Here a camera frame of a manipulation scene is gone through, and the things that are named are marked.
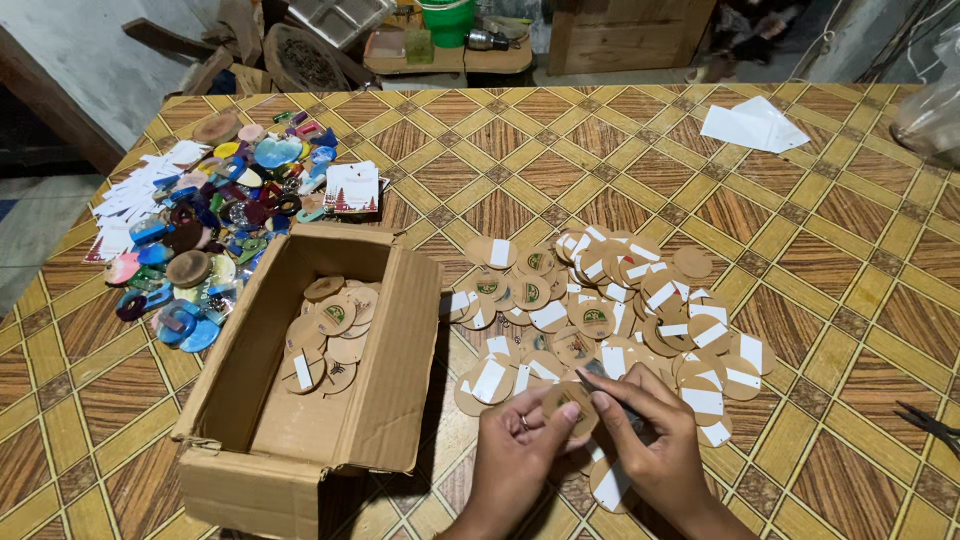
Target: table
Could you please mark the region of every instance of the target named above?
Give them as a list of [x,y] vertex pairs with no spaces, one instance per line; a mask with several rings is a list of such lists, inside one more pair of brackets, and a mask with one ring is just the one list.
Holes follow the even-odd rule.
[[363,64],[377,75],[414,75],[419,73],[461,73],[464,65],[470,73],[519,73],[534,60],[530,39],[524,39],[519,49],[507,51],[467,51],[463,47],[444,49],[434,47],[433,63],[410,65],[407,59],[367,58]]
[[[579,86],[174,98],[110,177],[218,110],[270,123],[306,110],[340,134],[341,160],[392,179],[383,224],[473,270],[477,233],[530,245],[567,225],[640,230],[664,252],[701,244],[705,280],[743,331],[778,353],[755,400],[731,405],[732,444],[702,449],[713,493],[770,538],[941,538],[957,528],[960,463],[891,413],[895,399],[960,426],[960,178],[887,132],[914,87]],[[710,105],[762,95],[811,141],[780,156],[698,135]],[[100,202],[96,195],[91,205]],[[165,433],[204,356],[123,323],[102,267],[81,264],[84,213],[0,330],[0,537],[203,537],[181,510]],[[516,329],[503,329],[513,335]],[[441,333],[442,361],[412,478],[367,475],[349,525],[363,538],[430,538],[466,500],[477,421],[452,384],[491,331]],[[616,516],[587,480],[550,487],[529,530],[550,538],[668,537],[649,509]]]

